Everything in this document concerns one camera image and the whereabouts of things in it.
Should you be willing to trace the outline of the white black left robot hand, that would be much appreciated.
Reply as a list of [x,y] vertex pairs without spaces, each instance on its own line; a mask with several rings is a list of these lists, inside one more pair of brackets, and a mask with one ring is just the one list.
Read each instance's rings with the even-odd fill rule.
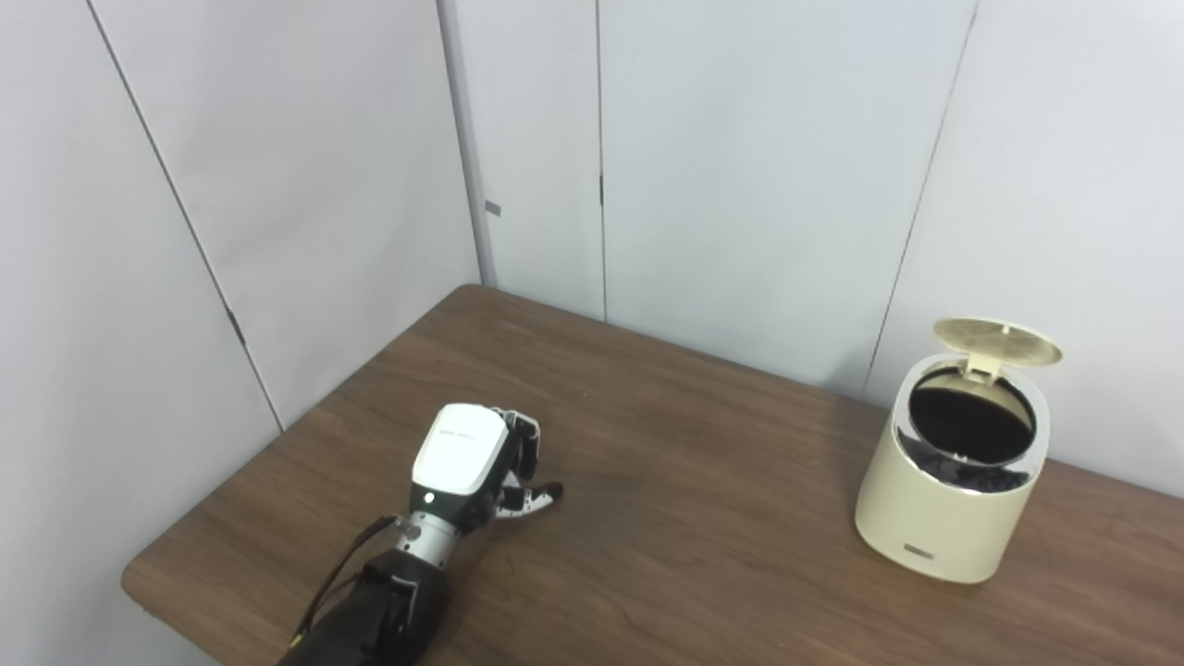
[[548,510],[561,482],[532,485],[541,454],[541,425],[528,414],[450,403],[437,414],[412,465],[408,510],[462,537],[493,520]]

